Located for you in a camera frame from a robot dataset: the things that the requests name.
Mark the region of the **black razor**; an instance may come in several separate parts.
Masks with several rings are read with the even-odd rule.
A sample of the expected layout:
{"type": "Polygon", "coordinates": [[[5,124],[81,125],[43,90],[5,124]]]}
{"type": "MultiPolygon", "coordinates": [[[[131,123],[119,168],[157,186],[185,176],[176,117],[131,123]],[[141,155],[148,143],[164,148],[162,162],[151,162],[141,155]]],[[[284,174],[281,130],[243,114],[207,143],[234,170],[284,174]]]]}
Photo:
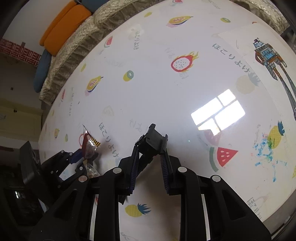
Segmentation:
{"type": "Polygon", "coordinates": [[[144,169],[157,155],[163,155],[167,149],[168,135],[162,136],[152,123],[145,135],[136,142],[139,152],[142,154],[139,159],[139,169],[144,169]]]}

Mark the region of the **blue end cushion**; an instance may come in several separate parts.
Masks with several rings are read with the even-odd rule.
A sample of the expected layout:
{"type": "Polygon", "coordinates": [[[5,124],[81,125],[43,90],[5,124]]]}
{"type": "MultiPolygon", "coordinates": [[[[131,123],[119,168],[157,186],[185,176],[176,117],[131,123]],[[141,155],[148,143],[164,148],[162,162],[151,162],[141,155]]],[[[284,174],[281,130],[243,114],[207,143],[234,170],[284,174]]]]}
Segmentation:
{"type": "Polygon", "coordinates": [[[51,60],[52,55],[45,49],[40,58],[36,74],[33,79],[33,88],[36,93],[39,93],[43,87],[46,76],[48,75],[51,60]]]}

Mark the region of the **red clear candy wrapper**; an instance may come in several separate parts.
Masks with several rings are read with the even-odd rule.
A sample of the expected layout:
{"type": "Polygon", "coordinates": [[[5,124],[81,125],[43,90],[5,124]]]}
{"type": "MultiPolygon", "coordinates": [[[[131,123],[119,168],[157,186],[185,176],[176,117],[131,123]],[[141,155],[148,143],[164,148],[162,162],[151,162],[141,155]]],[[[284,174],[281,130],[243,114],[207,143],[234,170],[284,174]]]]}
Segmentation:
{"type": "MultiPolygon", "coordinates": [[[[86,129],[85,126],[83,126],[84,132],[83,132],[83,143],[82,143],[82,152],[85,159],[89,159],[93,156],[95,152],[98,152],[97,149],[100,146],[100,142],[96,140],[90,132],[86,129]]],[[[88,172],[87,173],[88,178],[95,178],[100,176],[99,172],[96,173],[88,172]]]]}

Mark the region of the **orange cushion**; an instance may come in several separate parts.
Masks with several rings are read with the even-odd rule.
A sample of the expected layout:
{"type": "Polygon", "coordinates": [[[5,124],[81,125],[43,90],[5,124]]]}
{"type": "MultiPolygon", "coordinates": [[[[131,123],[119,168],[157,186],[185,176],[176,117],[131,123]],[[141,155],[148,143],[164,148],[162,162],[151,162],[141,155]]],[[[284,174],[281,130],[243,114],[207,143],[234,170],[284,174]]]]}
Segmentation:
{"type": "Polygon", "coordinates": [[[91,12],[83,5],[70,1],[48,26],[39,41],[40,46],[56,56],[71,35],[90,16],[91,12]]]}

